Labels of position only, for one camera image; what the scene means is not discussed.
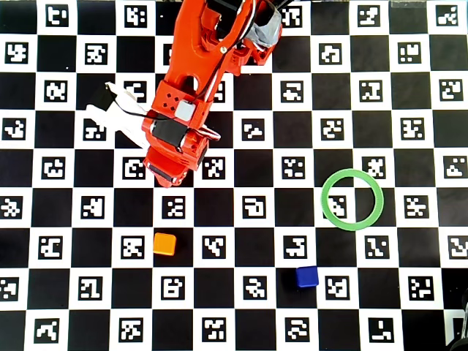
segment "blue cube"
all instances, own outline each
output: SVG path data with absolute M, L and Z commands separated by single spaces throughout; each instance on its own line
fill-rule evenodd
M 299 287 L 316 287 L 319 284 L 319 273 L 315 265 L 296 268 L 295 276 Z

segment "orange cube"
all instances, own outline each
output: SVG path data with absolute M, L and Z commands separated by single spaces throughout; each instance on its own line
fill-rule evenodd
M 173 256 L 176 251 L 176 237 L 172 234 L 156 233 L 154 236 L 153 252 Z

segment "green ring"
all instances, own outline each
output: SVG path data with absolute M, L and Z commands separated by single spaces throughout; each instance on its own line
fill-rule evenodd
M 365 181 L 371 187 L 375 197 L 374 209 L 372 210 L 371 214 L 369 214 L 369 216 L 366 219 L 356 223 L 343 222 L 328 207 L 328 193 L 330 192 L 330 189 L 333 187 L 333 185 L 336 184 L 337 181 L 340 181 L 343 178 L 347 177 L 359 178 Z M 330 178 L 328 178 L 323 184 L 322 196 L 320 198 L 320 201 L 322 203 L 323 213 L 331 223 L 333 223 L 340 229 L 349 230 L 353 232 L 373 225 L 382 214 L 384 202 L 382 188 L 375 181 L 375 179 L 373 179 L 369 174 L 363 172 L 362 170 L 354 170 L 352 168 L 347 168 L 346 170 L 339 170 L 338 172 L 335 172 L 334 174 L 330 175 Z

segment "small block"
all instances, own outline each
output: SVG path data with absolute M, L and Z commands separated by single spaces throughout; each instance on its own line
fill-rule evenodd
M 172 234 L 156 233 L 154 236 L 153 252 L 173 256 L 176 251 L 176 237 Z
M 295 270 L 298 287 L 316 287 L 319 284 L 317 266 L 299 267 Z

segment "checkerboard mat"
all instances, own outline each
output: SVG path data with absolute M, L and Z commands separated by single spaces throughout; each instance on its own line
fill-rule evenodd
M 0 1 L 0 351 L 443 350 L 468 287 L 467 3 L 292 3 L 163 189 L 85 108 L 108 81 L 151 104 L 180 6 Z M 385 196 L 356 233 L 320 203 L 344 168 Z M 346 178 L 328 204 L 355 222 L 374 198 Z

